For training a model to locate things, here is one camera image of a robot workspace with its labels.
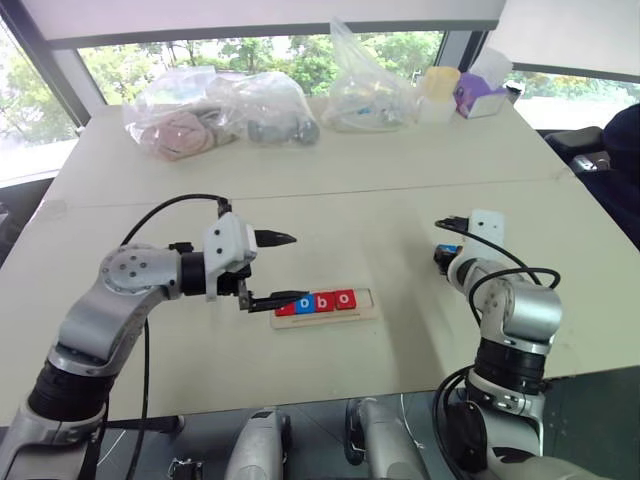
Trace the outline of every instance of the window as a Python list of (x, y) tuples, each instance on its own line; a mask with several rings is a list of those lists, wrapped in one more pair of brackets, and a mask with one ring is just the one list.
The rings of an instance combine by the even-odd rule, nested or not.
[(515, 109), (535, 129), (604, 127), (640, 102), (638, 83), (520, 71), (509, 79), (524, 85)]
[(75, 125), (0, 19), (0, 187), (53, 176)]
[[(433, 65), (443, 32), (367, 33), (358, 37), (381, 65), (410, 81)], [(307, 95), (326, 95), (337, 75), (329, 35), (140, 43), (78, 50), (110, 104), (130, 102), (169, 68), (213, 65), (229, 77), (281, 71)]]

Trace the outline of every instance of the yellow container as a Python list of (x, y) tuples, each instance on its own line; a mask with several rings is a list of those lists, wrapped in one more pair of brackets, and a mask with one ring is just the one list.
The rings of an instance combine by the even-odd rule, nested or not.
[(460, 71), (453, 67), (429, 67), (422, 82), (423, 95), (435, 102), (446, 102), (460, 80)]

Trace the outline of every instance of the black chair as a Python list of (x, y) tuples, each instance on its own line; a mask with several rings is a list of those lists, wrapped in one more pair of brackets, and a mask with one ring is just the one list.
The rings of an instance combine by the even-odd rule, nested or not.
[(544, 139), (640, 250), (640, 104), (619, 112), (604, 130), (587, 127)]

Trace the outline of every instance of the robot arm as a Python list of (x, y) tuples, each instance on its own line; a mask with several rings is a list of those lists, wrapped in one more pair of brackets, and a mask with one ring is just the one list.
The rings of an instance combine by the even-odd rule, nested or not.
[(96, 446), (109, 392), (151, 310), (182, 294), (205, 294), (208, 300), (234, 295), (249, 312), (294, 302), (307, 292), (254, 298), (246, 287), (257, 247), (294, 241), (254, 231), (227, 211), (207, 231), (203, 252), (188, 243), (169, 249), (131, 244), (110, 252), (94, 285), (69, 310), (19, 407), (0, 447), (0, 479), (69, 480), (95, 472), (95, 465), (87, 465), (87, 449)]
[[(469, 219), (437, 225), (502, 246), (504, 218), (496, 212), (474, 210)], [(447, 408), (449, 451), (474, 478), (595, 480), (542, 457), (544, 365), (562, 318), (560, 298), (521, 273), (503, 275), (508, 269), (499, 258), (473, 238), (464, 247), (439, 245), (434, 255), (441, 273), (481, 312), (480, 345), (464, 379), (467, 401)]]

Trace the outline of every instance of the white table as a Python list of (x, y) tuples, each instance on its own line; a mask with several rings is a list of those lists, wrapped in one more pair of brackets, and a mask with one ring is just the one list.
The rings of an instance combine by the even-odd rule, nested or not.
[(499, 115), (385, 134), (322, 131), (313, 148), (235, 142), (166, 162), (142, 155), (120, 108), (93, 118), (47, 194), (71, 206), (161, 202), (187, 192), (233, 199), (550, 179), (568, 168), (505, 104)]
[[(0, 271), (0, 425), (32, 388), (58, 324), (93, 283), (99, 261), (151, 206), (49, 200), (26, 228)], [(459, 239), (433, 221), (472, 208), (504, 212), (507, 248), (563, 275), (565, 315), (547, 376), (640, 363), (640, 256), (574, 178), (238, 200), (234, 211), (256, 228), (299, 238), (259, 253), (249, 282), (256, 293), (365, 286), (383, 314), (273, 330), (268, 313), (240, 313), (232, 298), (162, 304), (150, 316), (150, 415), (435, 388), (473, 360), (479, 335), (465, 299), (431, 260), (437, 243)], [(137, 238), (199, 247), (214, 220), (212, 204), (176, 205)], [(113, 419), (139, 415), (141, 347), (112, 392)]]

